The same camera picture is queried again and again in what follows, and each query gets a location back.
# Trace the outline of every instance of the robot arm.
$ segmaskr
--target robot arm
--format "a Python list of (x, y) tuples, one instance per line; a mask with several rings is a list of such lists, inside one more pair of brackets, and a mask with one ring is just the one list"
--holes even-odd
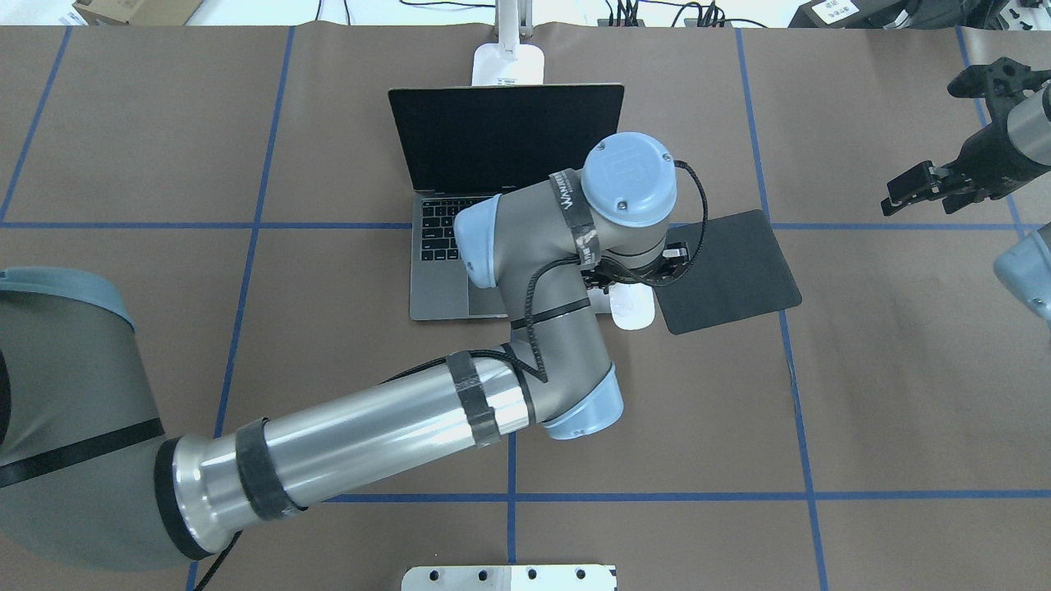
[(565, 170), (460, 212), (462, 259), (473, 281), (500, 289), (515, 342), (215, 440), (164, 435), (108, 282), (2, 271), (0, 529), (74, 565), (163, 568), (535, 423), (555, 439), (602, 429), (623, 403), (580, 270), (600, 257), (663, 268), (675, 197), (664, 147), (618, 134), (579, 177)]
[[(929, 160), (887, 183), (881, 203), (891, 216), (920, 201), (942, 200), (946, 213), (986, 198), (1003, 199), (1051, 170), (1051, 69), (1033, 70), (1009, 58), (972, 65), (949, 83), (959, 98), (985, 98), (992, 122), (964, 142), (960, 156), (937, 167)], [(1051, 327), (1051, 224), (996, 259), (996, 277)]]
[(949, 83), (957, 98), (985, 98), (992, 121), (964, 142), (945, 166), (929, 160), (887, 183), (884, 216), (921, 201), (942, 200), (946, 213), (1003, 199), (1051, 170), (1051, 70), (1009, 58), (972, 65)]

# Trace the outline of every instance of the laptop trackpad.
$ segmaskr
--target laptop trackpad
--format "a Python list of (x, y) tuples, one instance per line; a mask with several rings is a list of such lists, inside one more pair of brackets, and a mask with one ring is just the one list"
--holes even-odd
[(503, 300), (500, 298), (500, 290), (493, 287), (481, 289), (476, 287), (471, 280), (467, 280), (467, 301), (468, 311), (471, 315), (503, 315)]

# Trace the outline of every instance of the laptop screen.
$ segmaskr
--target laptop screen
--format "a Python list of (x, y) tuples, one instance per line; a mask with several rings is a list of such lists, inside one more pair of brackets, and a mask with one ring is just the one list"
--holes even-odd
[(620, 84), (394, 88), (394, 123), (418, 191), (497, 193), (565, 168), (617, 133)]

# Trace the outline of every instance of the black mouse pad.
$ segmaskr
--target black mouse pad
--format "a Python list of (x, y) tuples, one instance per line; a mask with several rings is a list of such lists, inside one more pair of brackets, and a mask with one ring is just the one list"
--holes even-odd
[[(694, 252), (701, 224), (668, 230)], [(798, 306), (803, 297), (766, 216), (759, 209), (708, 220), (701, 252), (681, 279), (655, 289), (664, 323), (683, 334)]]

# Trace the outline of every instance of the light blue joint cap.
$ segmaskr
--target light blue joint cap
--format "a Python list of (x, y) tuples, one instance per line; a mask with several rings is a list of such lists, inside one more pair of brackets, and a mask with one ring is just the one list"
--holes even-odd
[(992, 268), (1004, 287), (1051, 327), (1051, 250), (1039, 231), (997, 257)]
[(91, 304), (121, 317), (135, 330), (121, 292), (95, 273), (62, 267), (9, 267), (0, 270), (0, 291), (43, 293)]
[(617, 366), (595, 386), (590, 394), (561, 416), (541, 423), (553, 440), (575, 440), (613, 425), (624, 413), (624, 399), (617, 383)]
[(652, 226), (675, 207), (675, 160), (638, 131), (614, 134), (588, 154), (580, 184), (603, 218), (630, 228)]
[(453, 232), (460, 260), (467, 267), (467, 274), (478, 287), (496, 287), (496, 263), (494, 240), (496, 235), (496, 209), (500, 196), (487, 199), (456, 215)]

